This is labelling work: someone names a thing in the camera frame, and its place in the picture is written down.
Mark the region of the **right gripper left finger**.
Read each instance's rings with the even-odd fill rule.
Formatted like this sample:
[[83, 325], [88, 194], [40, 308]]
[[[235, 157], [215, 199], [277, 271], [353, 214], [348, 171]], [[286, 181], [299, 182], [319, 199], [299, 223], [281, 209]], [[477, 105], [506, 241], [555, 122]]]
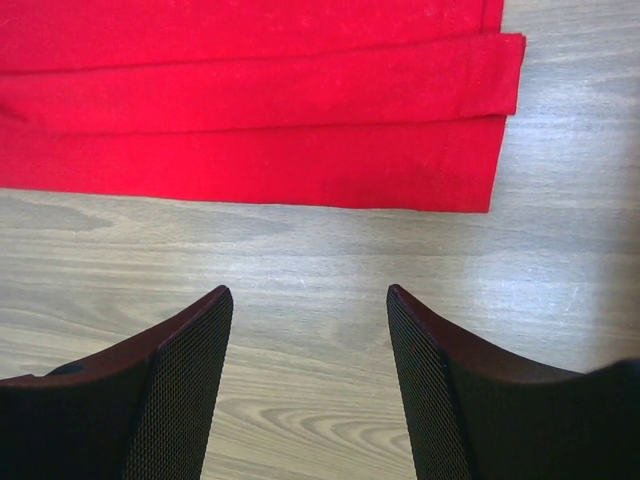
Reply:
[[232, 315], [219, 286], [107, 349], [3, 379], [2, 478], [200, 478]]

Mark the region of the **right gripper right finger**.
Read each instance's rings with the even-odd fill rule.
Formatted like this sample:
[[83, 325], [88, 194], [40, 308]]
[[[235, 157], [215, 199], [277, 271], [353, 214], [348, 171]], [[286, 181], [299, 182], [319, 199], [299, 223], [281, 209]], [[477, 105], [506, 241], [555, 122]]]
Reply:
[[635, 479], [639, 363], [578, 373], [511, 353], [404, 288], [388, 326], [420, 479]]

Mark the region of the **red t-shirt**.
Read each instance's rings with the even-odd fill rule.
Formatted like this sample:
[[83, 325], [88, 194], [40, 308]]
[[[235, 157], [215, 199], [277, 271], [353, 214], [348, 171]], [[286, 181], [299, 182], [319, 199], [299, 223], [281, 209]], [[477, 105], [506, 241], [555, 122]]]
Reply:
[[5, 1], [6, 188], [485, 212], [500, 1]]

